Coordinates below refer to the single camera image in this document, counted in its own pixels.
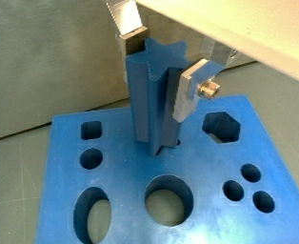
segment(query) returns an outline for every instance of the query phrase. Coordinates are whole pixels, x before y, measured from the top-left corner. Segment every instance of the square hole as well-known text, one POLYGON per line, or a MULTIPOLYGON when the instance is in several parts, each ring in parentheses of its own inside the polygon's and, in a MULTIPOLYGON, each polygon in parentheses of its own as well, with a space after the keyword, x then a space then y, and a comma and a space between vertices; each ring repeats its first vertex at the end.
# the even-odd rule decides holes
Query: square hole
POLYGON ((211 112, 204 117, 204 132, 217 143, 239 140, 240 123, 227 112, 211 112))
POLYGON ((103 136, 103 125, 100 121, 85 122, 81 127, 81 138, 84 140, 97 139, 103 136))

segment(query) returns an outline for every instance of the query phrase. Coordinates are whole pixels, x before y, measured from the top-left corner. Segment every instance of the brass bolt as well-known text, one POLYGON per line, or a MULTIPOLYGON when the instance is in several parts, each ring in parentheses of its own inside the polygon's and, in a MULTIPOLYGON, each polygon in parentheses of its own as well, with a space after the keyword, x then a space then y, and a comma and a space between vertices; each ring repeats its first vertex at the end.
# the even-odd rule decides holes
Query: brass bolt
POLYGON ((211 100, 216 97, 219 89, 220 86, 211 79, 208 79, 199 86, 199 96, 205 97, 208 100, 211 100))

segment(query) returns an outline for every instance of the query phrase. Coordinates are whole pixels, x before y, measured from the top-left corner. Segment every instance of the hole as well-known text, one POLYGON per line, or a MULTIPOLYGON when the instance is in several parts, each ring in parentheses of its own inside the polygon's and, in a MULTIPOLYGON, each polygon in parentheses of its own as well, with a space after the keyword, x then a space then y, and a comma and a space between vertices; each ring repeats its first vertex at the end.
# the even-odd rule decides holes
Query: hole
POLYGON ((145 203, 153 220, 164 226, 176 226, 193 211, 192 191, 180 178, 161 175, 147 187, 145 203))
POLYGON ((81 127, 81 138, 84 140, 97 139, 103 135, 103 126, 100 121, 85 122, 81 127))
POLYGON ((253 164, 245 164, 241 167, 241 174, 249 182, 259 182, 261 178, 260 171, 253 164))
POLYGON ((164 226, 176 226, 184 221, 184 205, 179 196, 168 191, 153 192, 147 199, 152 218, 164 226))
POLYGON ((111 202, 105 192, 97 187, 87 189, 77 199, 73 211, 73 229, 84 244, 96 244, 104 239, 111 226, 111 212, 111 202), (99 215, 96 213, 100 206, 104 206, 105 213, 99 215))
POLYGON ((224 184, 224 194, 231 201, 240 201, 244 197, 244 189, 236 181, 229 180, 224 184))
POLYGON ((275 200, 267 192, 264 191, 256 192, 253 195, 253 201, 255 201, 256 208, 261 212, 269 214, 275 211, 276 208, 275 200))
POLYGON ((81 166, 87 170, 95 169, 103 161, 103 153, 99 149, 87 149, 80 158, 81 166))
POLYGON ((211 112, 204 117, 204 132, 217 143, 239 140, 240 123, 227 112, 211 112))
POLYGON ((99 243, 108 231, 112 219, 112 207, 109 200, 99 200, 91 209, 88 217, 88 232, 93 243, 99 243))

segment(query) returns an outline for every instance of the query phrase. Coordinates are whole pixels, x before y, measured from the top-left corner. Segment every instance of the blue plastic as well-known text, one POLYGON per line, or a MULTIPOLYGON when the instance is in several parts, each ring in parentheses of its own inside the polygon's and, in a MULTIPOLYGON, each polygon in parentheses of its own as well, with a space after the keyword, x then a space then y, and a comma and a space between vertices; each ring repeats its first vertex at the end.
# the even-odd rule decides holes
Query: blue plastic
POLYGON ((127 80, 136 139, 149 142, 155 155, 161 146, 175 147, 180 123, 173 119, 180 71, 189 66, 187 44, 160 44, 145 39, 145 50, 125 58, 127 80))
POLYGON ((135 140, 129 108, 56 116, 37 243, 92 243, 88 212, 100 199, 112 207, 101 243, 299 243, 299 189, 247 97, 200 101, 179 139, 175 149, 149 156, 149 145, 135 140), (231 133, 208 127, 216 112, 231 133), (87 122, 96 128, 81 132, 87 122), (81 156, 96 163, 81 164, 81 156), (247 164, 260 176, 245 173, 247 164), (188 218, 175 227, 161 226, 147 211, 145 198, 157 189, 183 199, 188 218))

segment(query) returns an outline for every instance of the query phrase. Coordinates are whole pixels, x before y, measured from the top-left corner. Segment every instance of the circular hole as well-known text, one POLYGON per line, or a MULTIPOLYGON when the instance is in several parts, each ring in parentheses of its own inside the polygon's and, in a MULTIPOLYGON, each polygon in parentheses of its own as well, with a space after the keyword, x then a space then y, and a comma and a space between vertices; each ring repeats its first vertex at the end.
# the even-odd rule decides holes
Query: circular hole
POLYGON ((95 169, 103 161, 103 153, 99 149, 87 149, 80 158, 81 166, 87 170, 95 169))
POLYGON ((159 190, 149 195, 147 208, 152 218, 164 226, 176 226, 184 221, 183 202, 168 190, 159 190))
POLYGON ((241 174, 249 182, 256 183, 260 181, 261 174, 257 167, 253 164, 245 164, 241 167, 241 174))
POLYGON ((267 192, 264 191, 256 192, 253 195, 253 201, 255 201, 256 208, 261 212, 269 214, 275 211, 276 208, 275 200, 267 192))
POLYGON ((244 189, 236 181, 229 180, 224 184, 224 194, 231 201, 240 201, 244 197, 244 189))
POLYGON ((192 191, 176 176, 157 176, 147 187, 145 203, 155 221, 164 226, 176 226, 193 211, 192 191))
POLYGON ((111 202, 105 192, 88 188, 80 195, 73 210, 73 229, 84 244, 99 243, 111 226, 111 202))

